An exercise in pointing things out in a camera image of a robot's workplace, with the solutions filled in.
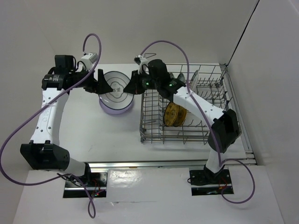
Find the white plate with rings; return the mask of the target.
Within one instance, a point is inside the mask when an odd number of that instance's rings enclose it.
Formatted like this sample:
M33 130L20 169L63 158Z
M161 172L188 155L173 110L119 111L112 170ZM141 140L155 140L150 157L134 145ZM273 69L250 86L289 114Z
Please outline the white plate with rings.
M127 75L119 71L110 71L104 74L107 83L112 87L113 92L99 95L106 106L111 109L122 109L134 100L134 95L123 92L123 89L129 83Z

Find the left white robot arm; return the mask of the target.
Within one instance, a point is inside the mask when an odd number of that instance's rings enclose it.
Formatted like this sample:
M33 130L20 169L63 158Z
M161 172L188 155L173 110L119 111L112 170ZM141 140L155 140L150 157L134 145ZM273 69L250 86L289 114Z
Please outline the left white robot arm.
M68 150L60 147L59 131L65 104L71 89L83 88L97 95L110 93L112 88L104 78L103 70L98 70L94 78L93 66L99 56L97 53L84 54L77 70L78 62L70 55L56 55L55 66L42 79L42 107L36 129L28 144L22 144L21 155L34 170L60 171L75 175L81 186L92 182L90 167L85 162L71 158Z

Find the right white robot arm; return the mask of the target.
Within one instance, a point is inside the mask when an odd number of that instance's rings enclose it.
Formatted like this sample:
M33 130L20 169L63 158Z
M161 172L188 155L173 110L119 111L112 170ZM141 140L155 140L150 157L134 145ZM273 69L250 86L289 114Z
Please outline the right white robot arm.
M139 68L132 71L125 93L140 95L146 90L156 90L162 98L205 121L210 130L208 144L211 151L203 173L207 182L216 182L224 170L227 149L241 134L236 112L216 107L192 91L187 83L171 78L166 64L160 59L148 61L137 56L134 62Z

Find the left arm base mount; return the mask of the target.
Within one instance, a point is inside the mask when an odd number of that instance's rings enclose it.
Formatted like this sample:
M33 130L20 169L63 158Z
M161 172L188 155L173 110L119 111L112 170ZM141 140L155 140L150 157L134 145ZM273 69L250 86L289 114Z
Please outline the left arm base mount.
M107 195L108 172L90 173L90 179L81 178L91 197L104 198ZM88 198L84 187L73 177L65 179L63 198Z

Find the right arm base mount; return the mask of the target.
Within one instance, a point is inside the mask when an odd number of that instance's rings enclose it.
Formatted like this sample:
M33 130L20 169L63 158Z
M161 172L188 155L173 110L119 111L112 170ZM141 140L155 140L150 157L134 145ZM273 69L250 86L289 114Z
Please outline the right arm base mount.
M192 196L234 194L228 169L223 169L217 176L212 176L203 169L190 170L189 174L187 182L191 185Z

